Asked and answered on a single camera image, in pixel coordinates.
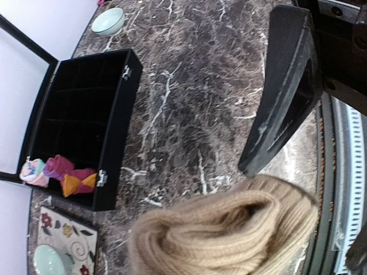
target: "dark marble surface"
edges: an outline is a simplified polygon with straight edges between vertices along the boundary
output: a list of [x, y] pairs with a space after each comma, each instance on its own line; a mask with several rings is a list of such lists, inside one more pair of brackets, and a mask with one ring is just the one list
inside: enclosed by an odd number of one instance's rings
[[[75, 56], [133, 48], [144, 66], [117, 209], [93, 213], [35, 190], [29, 259], [45, 205], [100, 230], [96, 274], [129, 274], [126, 241], [140, 213], [243, 180], [237, 162], [261, 98], [269, 12], [280, 2], [115, 0], [99, 9], [123, 8], [123, 32], [99, 37], [88, 28]], [[263, 172], [314, 192], [316, 161], [312, 113]], [[299, 271], [306, 248], [285, 274]]]

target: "floral tile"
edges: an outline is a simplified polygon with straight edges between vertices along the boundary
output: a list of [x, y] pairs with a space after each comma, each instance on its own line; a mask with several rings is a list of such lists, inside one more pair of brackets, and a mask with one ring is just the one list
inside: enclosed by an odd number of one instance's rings
[[72, 275], [93, 275], [98, 231], [57, 213], [41, 208], [38, 245], [47, 244], [69, 254], [75, 264]]

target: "open lid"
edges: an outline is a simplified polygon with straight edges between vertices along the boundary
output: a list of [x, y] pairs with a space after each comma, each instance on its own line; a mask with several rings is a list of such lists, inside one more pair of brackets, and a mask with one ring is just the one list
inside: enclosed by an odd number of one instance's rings
[[21, 182], [20, 169], [57, 59], [0, 15], [0, 180]]

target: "black storage box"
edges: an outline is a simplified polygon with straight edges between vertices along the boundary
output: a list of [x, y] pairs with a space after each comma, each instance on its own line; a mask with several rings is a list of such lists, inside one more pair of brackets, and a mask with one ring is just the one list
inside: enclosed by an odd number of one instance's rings
[[48, 188], [30, 185], [93, 211], [116, 206], [120, 168], [142, 66], [131, 49], [59, 62], [0, 15], [0, 28], [48, 63], [30, 114], [16, 174], [0, 180], [21, 183], [27, 159], [62, 155], [75, 169], [97, 172], [92, 194], [63, 197], [59, 181]]

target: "beige knit fabric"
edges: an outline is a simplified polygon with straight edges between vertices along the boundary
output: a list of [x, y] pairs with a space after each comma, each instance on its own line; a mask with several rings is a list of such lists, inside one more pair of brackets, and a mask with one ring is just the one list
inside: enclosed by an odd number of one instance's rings
[[129, 239], [134, 275], [277, 275], [317, 221], [315, 199], [259, 175], [238, 188], [141, 216]]

